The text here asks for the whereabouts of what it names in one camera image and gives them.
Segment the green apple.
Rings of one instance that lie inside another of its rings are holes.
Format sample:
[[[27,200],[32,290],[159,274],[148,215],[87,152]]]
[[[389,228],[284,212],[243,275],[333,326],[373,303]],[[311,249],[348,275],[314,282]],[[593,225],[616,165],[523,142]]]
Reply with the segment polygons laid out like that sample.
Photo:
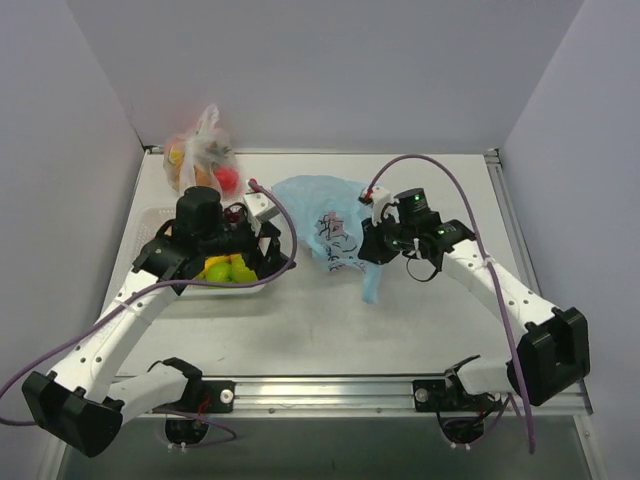
[[[204,278],[209,283],[231,283],[232,266],[230,263],[221,262],[211,265],[204,273]]]

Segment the green pear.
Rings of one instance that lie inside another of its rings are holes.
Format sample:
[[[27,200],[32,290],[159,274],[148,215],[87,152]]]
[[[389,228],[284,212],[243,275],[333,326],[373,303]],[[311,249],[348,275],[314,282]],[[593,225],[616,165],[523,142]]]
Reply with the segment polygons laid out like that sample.
[[[248,284],[258,280],[256,273],[245,264],[241,255],[231,259],[230,278],[236,284]]]

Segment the light blue plastic bag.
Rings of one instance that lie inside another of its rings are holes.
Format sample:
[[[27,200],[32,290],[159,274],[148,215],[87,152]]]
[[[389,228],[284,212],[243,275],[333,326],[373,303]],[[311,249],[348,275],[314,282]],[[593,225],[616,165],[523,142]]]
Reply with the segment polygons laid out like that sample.
[[[363,274],[362,300],[378,302],[382,267],[358,257],[364,243],[362,222],[369,210],[359,202],[361,182],[328,175],[298,175],[272,187],[293,220],[298,242],[325,272],[353,268]]]

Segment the yellow banana bunch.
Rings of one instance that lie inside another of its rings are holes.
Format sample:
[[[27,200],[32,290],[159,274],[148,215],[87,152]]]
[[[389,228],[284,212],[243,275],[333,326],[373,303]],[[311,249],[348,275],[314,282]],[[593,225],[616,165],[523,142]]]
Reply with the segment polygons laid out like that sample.
[[[205,260],[203,270],[196,276],[197,280],[206,280],[208,272],[219,264],[231,265],[233,260],[238,257],[238,254],[232,254],[227,256],[214,256]]]

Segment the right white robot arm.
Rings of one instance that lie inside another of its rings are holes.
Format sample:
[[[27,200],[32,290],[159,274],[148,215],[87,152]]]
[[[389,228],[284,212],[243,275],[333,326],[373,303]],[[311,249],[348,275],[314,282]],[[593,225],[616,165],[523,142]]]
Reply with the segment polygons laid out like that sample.
[[[450,406],[465,409],[489,393],[516,393],[540,406],[590,373],[586,317],[540,297],[483,255],[478,235],[459,220],[442,221],[423,189],[393,195],[375,186],[359,201],[371,210],[362,222],[360,259],[377,265],[399,255],[427,261],[465,287],[505,330],[510,359],[473,355],[449,370],[443,395]]]

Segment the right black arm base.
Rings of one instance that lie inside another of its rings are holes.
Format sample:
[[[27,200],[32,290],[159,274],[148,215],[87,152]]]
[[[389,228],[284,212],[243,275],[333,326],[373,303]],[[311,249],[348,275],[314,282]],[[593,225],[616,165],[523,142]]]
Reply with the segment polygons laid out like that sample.
[[[442,378],[417,379],[412,382],[414,408],[422,413],[486,413],[502,406],[499,397],[488,393],[470,395],[456,382]]]

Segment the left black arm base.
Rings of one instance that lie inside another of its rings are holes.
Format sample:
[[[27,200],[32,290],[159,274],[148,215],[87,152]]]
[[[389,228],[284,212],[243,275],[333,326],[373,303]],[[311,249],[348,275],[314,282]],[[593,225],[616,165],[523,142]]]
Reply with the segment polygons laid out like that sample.
[[[233,411],[236,383],[228,380],[202,380],[187,386],[182,397],[162,408],[194,414],[228,414]]]

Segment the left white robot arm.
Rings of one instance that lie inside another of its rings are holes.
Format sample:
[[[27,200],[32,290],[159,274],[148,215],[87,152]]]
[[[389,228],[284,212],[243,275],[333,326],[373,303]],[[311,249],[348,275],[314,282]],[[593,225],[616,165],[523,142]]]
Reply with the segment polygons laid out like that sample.
[[[116,381],[124,360],[157,317],[189,286],[210,257],[238,254],[267,284],[294,266],[280,249],[271,220],[288,219],[275,196],[250,182],[237,212],[218,191],[190,187],[141,249],[112,303],[92,328],[65,344],[67,355],[48,373],[30,371],[21,391],[37,426],[85,456],[101,454],[129,421],[158,407],[195,417],[204,403],[202,372],[178,358],[161,360],[142,375]]]

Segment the clear bag of fruits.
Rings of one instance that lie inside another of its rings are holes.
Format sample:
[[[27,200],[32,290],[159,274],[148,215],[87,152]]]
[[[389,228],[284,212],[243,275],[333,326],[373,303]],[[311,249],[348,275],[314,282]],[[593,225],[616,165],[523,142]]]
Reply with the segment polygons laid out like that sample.
[[[216,190],[223,200],[237,196],[241,174],[216,104],[209,105],[189,130],[166,142],[163,168],[169,186],[178,194],[204,186]]]

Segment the white plastic basket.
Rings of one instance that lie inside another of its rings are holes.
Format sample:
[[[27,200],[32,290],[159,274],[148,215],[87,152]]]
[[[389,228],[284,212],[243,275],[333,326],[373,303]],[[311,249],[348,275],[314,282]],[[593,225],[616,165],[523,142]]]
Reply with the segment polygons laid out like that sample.
[[[134,223],[134,236],[130,242],[130,260],[132,263],[143,246],[151,241],[158,229],[168,220],[175,217],[175,207],[169,205],[144,209]],[[188,286],[182,293],[181,300],[211,299],[215,297],[231,297],[238,295],[254,295],[265,288],[258,285],[251,288],[228,289],[203,286]]]

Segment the aluminium front rail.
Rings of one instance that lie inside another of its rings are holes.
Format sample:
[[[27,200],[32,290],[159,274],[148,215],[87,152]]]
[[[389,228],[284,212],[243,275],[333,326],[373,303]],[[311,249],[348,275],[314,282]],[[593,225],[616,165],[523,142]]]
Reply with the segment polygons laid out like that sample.
[[[409,417],[412,382],[440,376],[235,377],[236,418]]]

